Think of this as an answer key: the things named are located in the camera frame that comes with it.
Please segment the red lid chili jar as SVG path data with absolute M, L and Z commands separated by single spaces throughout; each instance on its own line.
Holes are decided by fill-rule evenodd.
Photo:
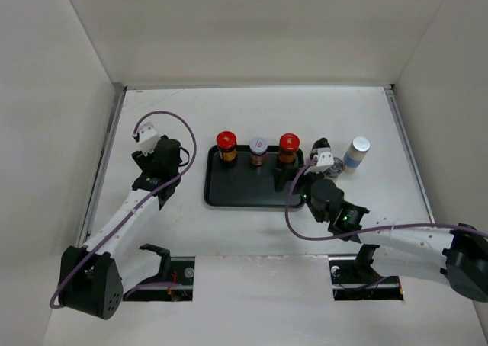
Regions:
M 293 133 L 285 133 L 279 139 L 278 161 L 282 165 L 294 164 L 297 151 L 300 148 L 300 139 Z

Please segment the white lid sauce jar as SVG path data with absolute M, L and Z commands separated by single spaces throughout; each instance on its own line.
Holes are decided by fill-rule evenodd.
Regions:
M 265 164 L 268 151 L 268 143 L 261 137 L 255 137 L 249 142 L 250 162 L 254 166 Z

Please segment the black cap seasoning bottle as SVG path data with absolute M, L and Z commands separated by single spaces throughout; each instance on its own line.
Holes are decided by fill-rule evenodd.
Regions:
M 327 138 L 322 137 L 314 142 L 310 150 L 310 159 L 320 157 L 322 153 L 331 153 L 332 149 Z

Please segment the red lid sauce jar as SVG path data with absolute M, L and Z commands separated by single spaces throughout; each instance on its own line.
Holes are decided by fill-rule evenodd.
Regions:
M 216 137 L 216 145 L 220 161 L 227 166 L 234 165 L 237 160 L 237 138 L 235 133 L 229 130 L 219 132 Z

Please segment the silver lid salt canister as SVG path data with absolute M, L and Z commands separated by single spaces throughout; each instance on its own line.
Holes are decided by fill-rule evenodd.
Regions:
M 350 172 L 355 171 L 364 160 L 370 148 L 371 142 L 367 138 L 356 136 L 351 141 L 342 159 L 345 170 Z

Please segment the clear lid spice jar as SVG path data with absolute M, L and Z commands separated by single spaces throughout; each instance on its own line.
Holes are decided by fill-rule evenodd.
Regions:
M 331 178 L 337 178 L 345 170 L 344 162 L 338 158 L 334 158 L 333 165 L 326 171 L 327 175 Z

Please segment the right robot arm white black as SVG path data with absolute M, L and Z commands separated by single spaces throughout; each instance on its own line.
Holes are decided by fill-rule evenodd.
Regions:
M 302 235 L 285 217 L 290 232 L 308 242 L 340 239 L 361 245 L 353 264 L 362 281 L 407 276 L 449 286 L 469 300 L 487 301 L 487 234 L 467 224 L 409 223 L 366 226 L 368 209 L 345 200 L 343 190 L 325 177 L 313 158 L 295 167 L 280 164 L 273 169 L 274 189 L 299 194 L 313 218 L 327 223 L 328 235 Z

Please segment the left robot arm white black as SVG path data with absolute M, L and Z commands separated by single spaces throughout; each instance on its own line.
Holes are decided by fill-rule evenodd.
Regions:
M 170 251 L 138 237 L 179 185 L 183 151 L 178 140 L 162 136 L 152 151 L 132 154 L 140 176 L 119 210 L 96 235 L 63 252 L 51 308 L 70 308 L 109 319 L 143 281 L 163 284 L 170 278 Z

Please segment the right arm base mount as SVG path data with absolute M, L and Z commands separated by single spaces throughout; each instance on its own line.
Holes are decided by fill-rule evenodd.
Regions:
M 335 301 L 403 301 L 397 276 L 382 277 L 371 266 L 376 245 L 362 245 L 356 255 L 329 256 L 332 296 Z

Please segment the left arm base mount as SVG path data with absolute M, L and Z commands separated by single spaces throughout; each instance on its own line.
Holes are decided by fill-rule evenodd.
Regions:
M 173 257 L 167 248 L 141 245 L 147 255 L 136 270 L 136 283 L 124 287 L 127 302 L 190 302 L 193 300 L 195 257 Z

